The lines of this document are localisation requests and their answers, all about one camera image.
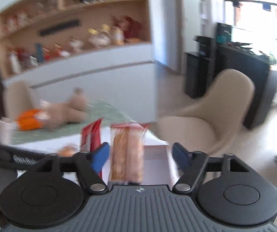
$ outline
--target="orange plush toy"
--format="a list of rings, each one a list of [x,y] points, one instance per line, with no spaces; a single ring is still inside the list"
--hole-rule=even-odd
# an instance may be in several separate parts
[[[65,103],[40,102],[39,109],[29,110],[20,115],[16,122],[20,130],[29,131],[47,127],[50,131],[66,123],[79,123],[86,119],[87,100],[81,88],[76,88]]]

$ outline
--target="red snack package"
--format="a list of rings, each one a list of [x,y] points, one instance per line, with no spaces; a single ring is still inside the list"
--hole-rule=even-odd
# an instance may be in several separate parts
[[[101,137],[100,137],[101,123],[102,123],[102,118],[99,118],[98,120],[93,122],[91,139],[90,139],[90,152],[95,151],[101,145]],[[102,178],[102,170],[99,172],[99,176]]]
[[[94,152],[101,145],[100,126],[102,118],[87,125],[82,129],[80,151]]]
[[[80,151],[87,151],[90,153],[90,136],[93,124],[94,123],[91,123],[82,129]]]

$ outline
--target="metal pivot screw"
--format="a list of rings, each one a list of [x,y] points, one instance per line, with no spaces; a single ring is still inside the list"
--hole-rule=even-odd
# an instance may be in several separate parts
[[[180,183],[175,186],[175,189],[177,189],[180,192],[186,192],[191,189],[191,187],[188,184]]]
[[[105,190],[105,186],[101,183],[95,183],[91,185],[90,189],[94,192],[101,192]]]

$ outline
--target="snack package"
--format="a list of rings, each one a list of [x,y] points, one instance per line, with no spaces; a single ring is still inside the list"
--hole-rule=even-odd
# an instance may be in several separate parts
[[[102,118],[87,125],[82,129],[81,147],[80,151],[94,152],[101,145],[100,127]]]
[[[143,136],[136,123],[111,125],[111,170],[113,184],[140,184],[144,173]]]

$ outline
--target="ribbed gray plate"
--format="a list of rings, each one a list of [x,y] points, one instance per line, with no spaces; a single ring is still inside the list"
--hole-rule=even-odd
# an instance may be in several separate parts
[[[83,210],[62,225],[23,229],[9,225],[5,232],[277,232],[272,224],[256,228],[231,228],[203,215],[188,196],[167,186],[115,186],[93,196]]]

